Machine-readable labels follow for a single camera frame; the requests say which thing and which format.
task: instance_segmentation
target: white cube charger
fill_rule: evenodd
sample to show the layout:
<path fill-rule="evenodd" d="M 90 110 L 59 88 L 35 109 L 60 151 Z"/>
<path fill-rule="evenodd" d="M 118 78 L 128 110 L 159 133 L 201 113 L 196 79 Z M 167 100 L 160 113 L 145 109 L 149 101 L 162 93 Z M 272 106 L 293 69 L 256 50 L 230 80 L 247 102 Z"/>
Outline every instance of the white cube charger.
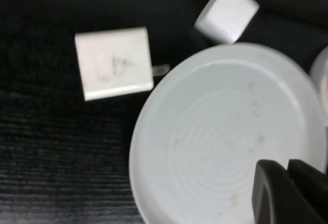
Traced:
<path fill-rule="evenodd" d="M 217 43 L 231 44 L 239 39 L 258 9 L 255 0 L 210 0 L 195 27 Z"/>
<path fill-rule="evenodd" d="M 153 88 L 146 28 L 76 34 L 75 46 L 85 100 Z"/>

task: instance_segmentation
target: white plastic rim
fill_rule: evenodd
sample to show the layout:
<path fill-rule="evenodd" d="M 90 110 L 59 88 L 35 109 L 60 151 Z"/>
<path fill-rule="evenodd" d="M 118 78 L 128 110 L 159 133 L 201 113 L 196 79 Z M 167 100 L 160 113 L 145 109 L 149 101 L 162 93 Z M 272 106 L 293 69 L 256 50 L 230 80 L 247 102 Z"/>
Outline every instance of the white plastic rim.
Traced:
<path fill-rule="evenodd" d="M 324 171 L 322 108 L 287 56 L 252 44 L 201 51 L 155 88 L 130 149 L 147 224 L 251 224 L 255 165 L 299 158 Z"/>
<path fill-rule="evenodd" d="M 319 90 L 321 103 L 325 111 L 326 126 L 328 126 L 328 47 L 315 59 L 310 76 Z"/>

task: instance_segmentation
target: black table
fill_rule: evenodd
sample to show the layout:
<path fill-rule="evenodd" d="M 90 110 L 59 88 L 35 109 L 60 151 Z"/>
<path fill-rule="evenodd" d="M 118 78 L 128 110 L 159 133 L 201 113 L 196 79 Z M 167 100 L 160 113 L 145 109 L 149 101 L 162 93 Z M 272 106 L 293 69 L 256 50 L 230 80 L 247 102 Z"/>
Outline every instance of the black table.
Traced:
<path fill-rule="evenodd" d="M 209 42 L 193 30 L 208 0 L 0 0 L 0 223 L 143 223 L 128 151 L 149 93 L 84 102 L 74 33 L 147 26 L 153 64 Z M 260 10 L 240 39 L 306 71 L 328 29 Z"/>

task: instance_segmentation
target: dust speck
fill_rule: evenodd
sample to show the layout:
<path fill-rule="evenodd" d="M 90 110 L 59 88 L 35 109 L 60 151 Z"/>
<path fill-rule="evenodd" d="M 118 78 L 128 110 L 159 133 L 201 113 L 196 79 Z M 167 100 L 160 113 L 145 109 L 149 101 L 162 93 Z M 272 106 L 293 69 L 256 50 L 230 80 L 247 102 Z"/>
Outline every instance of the dust speck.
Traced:
<path fill-rule="evenodd" d="M 231 195 L 230 204 L 231 204 L 231 207 L 236 207 L 238 205 L 238 195 L 237 194 Z"/>
<path fill-rule="evenodd" d="M 258 136 L 257 142 L 259 144 L 263 144 L 263 143 L 265 143 L 265 141 L 266 141 L 266 138 L 263 135 Z"/>
<path fill-rule="evenodd" d="M 254 91 L 255 83 L 254 82 L 249 82 L 248 83 L 248 89 L 252 92 Z"/>

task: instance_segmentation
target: metal prong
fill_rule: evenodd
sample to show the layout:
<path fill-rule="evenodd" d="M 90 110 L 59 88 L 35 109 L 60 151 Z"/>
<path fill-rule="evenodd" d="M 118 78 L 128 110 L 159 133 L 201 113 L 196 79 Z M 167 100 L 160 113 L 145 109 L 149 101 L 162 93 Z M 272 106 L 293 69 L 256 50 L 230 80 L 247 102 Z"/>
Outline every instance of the metal prong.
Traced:
<path fill-rule="evenodd" d="M 153 66 L 153 77 L 163 76 L 166 75 L 170 70 L 170 65 L 163 64 L 163 65 L 156 65 Z"/>

